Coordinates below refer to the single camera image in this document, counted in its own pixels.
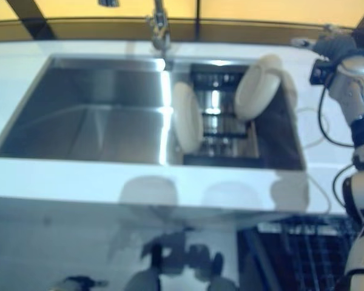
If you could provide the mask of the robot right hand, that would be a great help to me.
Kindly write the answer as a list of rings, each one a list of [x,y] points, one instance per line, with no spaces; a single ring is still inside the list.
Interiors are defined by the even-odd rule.
[[[310,50],[330,60],[339,59],[357,49],[354,38],[333,24],[324,25],[317,39],[292,38],[290,43],[293,47]]]

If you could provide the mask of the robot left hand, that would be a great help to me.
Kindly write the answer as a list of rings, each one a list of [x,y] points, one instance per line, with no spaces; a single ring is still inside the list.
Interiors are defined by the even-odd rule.
[[[109,285],[108,280],[92,279],[88,276],[68,276],[54,283],[49,290],[77,290],[86,291],[94,288],[104,288]]]

